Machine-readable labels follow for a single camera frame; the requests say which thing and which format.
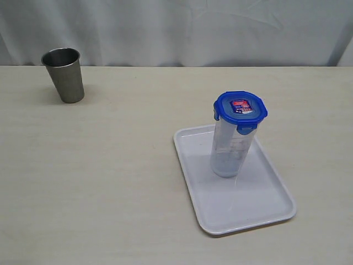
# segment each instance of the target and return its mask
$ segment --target clear plastic container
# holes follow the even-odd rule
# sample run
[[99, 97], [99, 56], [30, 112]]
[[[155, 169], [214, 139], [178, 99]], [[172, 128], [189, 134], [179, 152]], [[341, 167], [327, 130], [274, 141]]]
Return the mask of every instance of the clear plastic container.
[[267, 116], [262, 100], [244, 91], [226, 92], [215, 107], [211, 168], [220, 177], [238, 174], [248, 154], [258, 124]]

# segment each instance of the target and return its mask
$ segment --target stainless steel cup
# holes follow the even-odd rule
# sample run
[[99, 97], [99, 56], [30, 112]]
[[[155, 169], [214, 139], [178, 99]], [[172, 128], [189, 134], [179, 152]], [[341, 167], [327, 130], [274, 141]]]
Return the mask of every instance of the stainless steel cup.
[[42, 63], [65, 103], [75, 103], [84, 97], [79, 57], [79, 52], [72, 48], [54, 49], [42, 57]]

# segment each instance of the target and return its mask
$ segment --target container lid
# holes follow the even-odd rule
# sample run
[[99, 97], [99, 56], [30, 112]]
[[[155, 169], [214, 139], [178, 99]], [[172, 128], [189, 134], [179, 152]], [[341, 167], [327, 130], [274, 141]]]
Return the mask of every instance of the container lid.
[[215, 120], [220, 117], [231, 124], [246, 125], [254, 130], [267, 116], [261, 98], [245, 91], [223, 93], [214, 103]]

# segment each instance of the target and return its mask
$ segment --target plastic tray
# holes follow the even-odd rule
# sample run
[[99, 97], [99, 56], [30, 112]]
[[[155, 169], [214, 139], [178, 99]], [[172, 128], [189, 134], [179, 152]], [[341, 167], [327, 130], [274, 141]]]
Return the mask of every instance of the plastic tray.
[[174, 143], [197, 220], [222, 235], [292, 218], [296, 204], [255, 137], [236, 178], [221, 178], [210, 166], [215, 126], [179, 130]]

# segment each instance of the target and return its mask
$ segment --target white backdrop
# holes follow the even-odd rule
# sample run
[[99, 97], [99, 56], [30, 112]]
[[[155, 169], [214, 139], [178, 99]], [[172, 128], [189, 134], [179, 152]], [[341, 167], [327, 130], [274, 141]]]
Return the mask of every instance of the white backdrop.
[[353, 0], [0, 0], [0, 65], [353, 65]]

